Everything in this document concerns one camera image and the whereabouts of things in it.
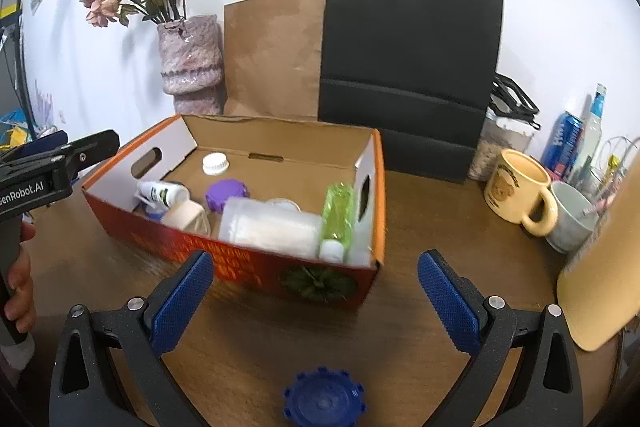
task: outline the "brown paper bag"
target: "brown paper bag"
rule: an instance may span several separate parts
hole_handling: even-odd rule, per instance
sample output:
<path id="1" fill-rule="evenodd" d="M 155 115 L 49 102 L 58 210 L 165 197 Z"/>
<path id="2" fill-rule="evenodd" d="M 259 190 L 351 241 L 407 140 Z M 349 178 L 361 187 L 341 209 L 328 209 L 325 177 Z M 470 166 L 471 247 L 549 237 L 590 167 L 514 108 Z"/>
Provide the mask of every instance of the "brown paper bag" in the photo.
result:
<path id="1" fill-rule="evenodd" d="M 225 6 L 229 116 L 317 120 L 324 0 Z"/>

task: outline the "vase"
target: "vase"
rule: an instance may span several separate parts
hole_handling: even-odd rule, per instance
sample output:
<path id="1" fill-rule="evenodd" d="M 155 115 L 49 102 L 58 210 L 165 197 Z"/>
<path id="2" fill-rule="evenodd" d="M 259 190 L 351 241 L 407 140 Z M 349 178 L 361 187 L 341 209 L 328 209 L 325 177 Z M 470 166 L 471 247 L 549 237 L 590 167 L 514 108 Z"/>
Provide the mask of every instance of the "vase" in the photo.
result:
<path id="1" fill-rule="evenodd" d="M 215 15 L 158 25 L 162 90 L 178 114 L 222 113 L 224 64 Z"/>

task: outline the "cardboard box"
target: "cardboard box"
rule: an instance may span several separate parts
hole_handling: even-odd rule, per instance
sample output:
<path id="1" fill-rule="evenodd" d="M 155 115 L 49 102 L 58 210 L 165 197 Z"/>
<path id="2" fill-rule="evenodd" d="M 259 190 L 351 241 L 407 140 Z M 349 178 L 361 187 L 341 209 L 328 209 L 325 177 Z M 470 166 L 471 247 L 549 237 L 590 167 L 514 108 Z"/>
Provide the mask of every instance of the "cardboard box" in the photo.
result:
<path id="1" fill-rule="evenodd" d="M 202 159 L 224 152 L 230 167 L 207 176 Z M 370 267 L 337 266 L 169 229 L 142 216 L 134 197 L 138 180 L 182 182 L 207 208 L 210 184 L 236 178 L 255 200 L 288 198 L 322 213 L 327 187 L 353 184 L 357 193 L 352 249 L 367 249 Z M 212 254 L 216 277 L 283 297 L 354 309 L 365 299 L 384 261 L 385 177 L 376 130 L 319 122 L 263 118 L 174 116 L 123 146 L 95 169 L 82 191 L 104 229 L 162 258 L 184 261 L 193 250 Z M 210 214 L 213 236 L 220 216 Z"/>

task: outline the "blue gripper pad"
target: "blue gripper pad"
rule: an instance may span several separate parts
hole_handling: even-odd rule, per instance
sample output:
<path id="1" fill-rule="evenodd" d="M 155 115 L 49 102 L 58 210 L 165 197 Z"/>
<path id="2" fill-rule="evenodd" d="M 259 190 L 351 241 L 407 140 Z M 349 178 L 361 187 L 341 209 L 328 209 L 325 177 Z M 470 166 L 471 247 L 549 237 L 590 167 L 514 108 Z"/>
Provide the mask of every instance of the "blue gripper pad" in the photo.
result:
<path id="1" fill-rule="evenodd" d="M 418 259 L 418 281 L 456 349 L 474 357 L 480 350 L 478 318 L 427 252 Z"/>
<path id="2" fill-rule="evenodd" d="M 150 325 L 149 343 L 156 356 L 175 349 L 213 282 L 213 259 L 202 252 L 164 300 Z"/>

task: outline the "finger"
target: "finger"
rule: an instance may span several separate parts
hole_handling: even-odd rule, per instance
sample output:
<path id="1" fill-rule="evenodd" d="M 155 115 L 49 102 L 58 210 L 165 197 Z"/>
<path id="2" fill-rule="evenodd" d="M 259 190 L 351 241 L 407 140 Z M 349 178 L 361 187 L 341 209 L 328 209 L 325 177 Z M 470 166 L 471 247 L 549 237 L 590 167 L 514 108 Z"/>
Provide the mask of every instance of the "finger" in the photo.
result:
<path id="1" fill-rule="evenodd" d="M 16 321 L 27 313 L 31 306 L 33 306 L 33 280 L 29 279 L 4 305 L 4 315 L 10 321 Z"/>
<path id="2" fill-rule="evenodd" d="M 34 235 L 36 235 L 36 227 L 34 227 L 31 223 L 23 221 L 22 228 L 20 229 L 20 241 L 28 241 L 30 239 L 33 239 Z"/>
<path id="3" fill-rule="evenodd" d="M 36 306 L 32 304 L 31 308 L 15 323 L 15 328 L 19 333 L 28 333 L 33 330 L 37 317 Z"/>
<path id="4" fill-rule="evenodd" d="M 16 259 L 15 263 L 9 269 L 7 274 L 7 282 L 9 288 L 15 290 L 20 286 L 23 286 L 31 277 L 31 258 L 29 253 L 20 247 L 20 255 Z"/>

